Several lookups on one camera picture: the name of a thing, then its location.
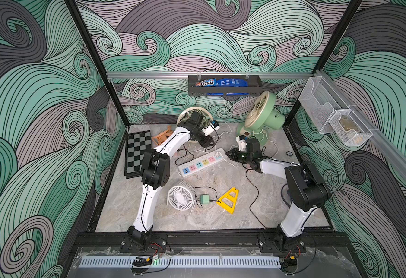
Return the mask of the white power strip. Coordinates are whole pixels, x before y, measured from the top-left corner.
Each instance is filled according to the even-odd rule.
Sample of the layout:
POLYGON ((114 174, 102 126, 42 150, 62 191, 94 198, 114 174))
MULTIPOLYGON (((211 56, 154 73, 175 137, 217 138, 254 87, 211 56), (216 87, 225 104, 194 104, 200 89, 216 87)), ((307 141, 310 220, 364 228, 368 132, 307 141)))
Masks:
POLYGON ((213 152, 200 156, 190 162, 178 166, 178 173, 181 177, 186 178, 192 174, 196 174, 210 166, 224 161, 225 151, 223 148, 219 148, 213 152))

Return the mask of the green USB adapter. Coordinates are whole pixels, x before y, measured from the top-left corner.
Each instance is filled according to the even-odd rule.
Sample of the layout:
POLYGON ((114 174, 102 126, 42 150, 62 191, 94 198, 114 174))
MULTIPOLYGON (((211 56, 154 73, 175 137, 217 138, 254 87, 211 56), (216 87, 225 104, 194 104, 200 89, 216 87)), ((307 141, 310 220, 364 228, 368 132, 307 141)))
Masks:
POLYGON ((200 203, 202 205, 210 204, 210 202, 211 202, 211 198, 209 195, 207 195, 207 194, 200 195, 200 203))

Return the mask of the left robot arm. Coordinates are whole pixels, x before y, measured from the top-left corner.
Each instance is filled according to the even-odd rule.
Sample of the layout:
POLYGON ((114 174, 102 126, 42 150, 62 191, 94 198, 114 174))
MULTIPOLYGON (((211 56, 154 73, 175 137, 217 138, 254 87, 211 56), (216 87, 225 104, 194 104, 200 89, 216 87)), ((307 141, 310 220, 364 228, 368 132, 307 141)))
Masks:
POLYGON ((145 152, 142 161, 142 197, 133 225, 128 228, 129 242, 139 250, 147 250, 152 242, 153 216, 162 188, 171 175, 171 157, 190 140, 201 147, 215 145, 211 136, 219 130, 219 122, 206 121, 203 114, 194 111, 187 120, 176 125, 176 129, 162 144, 145 152))

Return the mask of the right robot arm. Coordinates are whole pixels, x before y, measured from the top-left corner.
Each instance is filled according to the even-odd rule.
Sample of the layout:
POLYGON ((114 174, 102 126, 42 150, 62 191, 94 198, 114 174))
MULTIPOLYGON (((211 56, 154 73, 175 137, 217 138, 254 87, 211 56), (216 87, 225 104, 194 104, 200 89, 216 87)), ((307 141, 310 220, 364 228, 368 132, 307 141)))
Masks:
POLYGON ((331 191, 311 162, 290 163, 266 156, 256 138, 238 138, 238 147, 226 152, 226 156, 241 164, 250 165, 250 169, 262 174, 270 174, 286 180, 291 205, 277 227, 273 239, 279 251, 290 250, 303 234, 309 217, 325 205, 331 197, 331 191))

